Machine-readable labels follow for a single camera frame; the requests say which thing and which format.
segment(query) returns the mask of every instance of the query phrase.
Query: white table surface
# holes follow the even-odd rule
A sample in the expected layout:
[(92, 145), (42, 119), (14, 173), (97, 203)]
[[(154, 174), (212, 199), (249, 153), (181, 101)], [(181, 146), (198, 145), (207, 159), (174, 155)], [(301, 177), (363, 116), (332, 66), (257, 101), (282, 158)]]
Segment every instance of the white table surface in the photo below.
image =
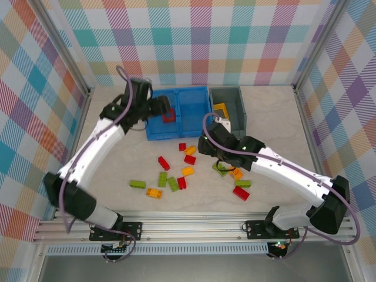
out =
[[(292, 88), (242, 86), (241, 91), (247, 112), (247, 135), (264, 142), (298, 165), (313, 170)], [(123, 87), (96, 88), (79, 146), (95, 127), (103, 107), (122, 92)], [(246, 189), (250, 197), (244, 202), (232, 193), (233, 178), (229, 174), (221, 177), (212, 169), (216, 159), (198, 152), (194, 154), (197, 157), (195, 174), (186, 177), (187, 189), (172, 193), (168, 185), (158, 188), (159, 172), (163, 169), (157, 158), (163, 156), (169, 162), (169, 177), (181, 177), (181, 169), (188, 164), (183, 161), (184, 153), (179, 151), (179, 143), (197, 146), (197, 141), (198, 138), (149, 142), (145, 132), (130, 131), (100, 164), (92, 178), (89, 193), (113, 210), (267, 212), (275, 205), (304, 202), (303, 198), (282, 184), (242, 169), (242, 179), (252, 181), (251, 188)], [(150, 198), (145, 195), (146, 190), (129, 187), (132, 179), (145, 181), (147, 187), (163, 190), (162, 198)]]

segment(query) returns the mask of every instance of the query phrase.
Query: blue plastic bin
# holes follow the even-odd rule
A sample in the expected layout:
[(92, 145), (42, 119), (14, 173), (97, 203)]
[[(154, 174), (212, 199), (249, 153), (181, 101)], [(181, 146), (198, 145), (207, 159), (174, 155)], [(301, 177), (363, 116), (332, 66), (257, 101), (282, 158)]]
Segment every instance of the blue plastic bin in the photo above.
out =
[(176, 121), (163, 123), (162, 116), (149, 119), (146, 137), (149, 141), (198, 137), (202, 133), (204, 115), (211, 112), (209, 94), (206, 86), (159, 89), (153, 91), (153, 97), (166, 95), (174, 109)]

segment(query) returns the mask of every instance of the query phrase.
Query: gray plastic bin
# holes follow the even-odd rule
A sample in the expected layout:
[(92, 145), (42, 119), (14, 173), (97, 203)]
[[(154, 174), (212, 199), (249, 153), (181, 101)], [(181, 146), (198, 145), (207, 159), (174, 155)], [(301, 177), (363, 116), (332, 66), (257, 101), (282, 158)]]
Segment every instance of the gray plastic bin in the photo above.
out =
[(247, 114), (240, 87), (209, 88), (211, 108), (224, 103), (231, 121), (231, 133), (241, 138), (246, 135)]

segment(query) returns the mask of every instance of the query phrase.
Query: plastic bin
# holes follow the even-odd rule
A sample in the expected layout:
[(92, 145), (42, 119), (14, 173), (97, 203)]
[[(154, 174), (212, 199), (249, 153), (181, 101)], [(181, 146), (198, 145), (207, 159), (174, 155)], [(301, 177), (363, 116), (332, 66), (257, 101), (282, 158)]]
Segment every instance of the plastic bin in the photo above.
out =
[(149, 119), (146, 137), (149, 141), (198, 137), (202, 133), (204, 115), (211, 112), (206, 86), (158, 89), (153, 91), (153, 97), (166, 95), (175, 111), (176, 121), (163, 123), (162, 116)]
[(211, 108), (224, 103), (231, 121), (231, 133), (241, 138), (246, 135), (247, 114), (240, 87), (209, 88)]

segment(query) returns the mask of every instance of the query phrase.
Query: green lego brick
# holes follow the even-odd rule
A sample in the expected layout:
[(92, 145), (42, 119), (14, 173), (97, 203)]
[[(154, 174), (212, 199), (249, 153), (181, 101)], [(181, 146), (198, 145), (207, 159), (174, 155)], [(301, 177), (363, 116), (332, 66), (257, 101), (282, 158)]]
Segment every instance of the green lego brick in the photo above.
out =
[(145, 181), (138, 181), (138, 180), (131, 180), (129, 182), (129, 186), (132, 187), (132, 188), (145, 189), (146, 188), (146, 182)]
[[(229, 172), (220, 172), (220, 171), (217, 169), (217, 163), (216, 163), (216, 162), (214, 163), (214, 165), (212, 166), (212, 168), (213, 168), (216, 172), (218, 172), (222, 177), (229, 173)], [(220, 164), (220, 163), (218, 164), (218, 168), (219, 168), (219, 169), (222, 169), (222, 170), (224, 170), (224, 169), (228, 169), (228, 168), (226, 168), (225, 166), (223, 166), (223, 165)]]
[(251, 180), (236, 180), (235, 186), (240, 186), (241, 188), (251, 187)]
[(167, 178), (167, 182), (168, 182), (172, 192), (176, 192), (176, 191), (179, 190), (179, 185), (177, 185), (177, 181), (174, 177)]
[(166, 187), (167, 172), (160, 172), (158, 179), (158, 187)]

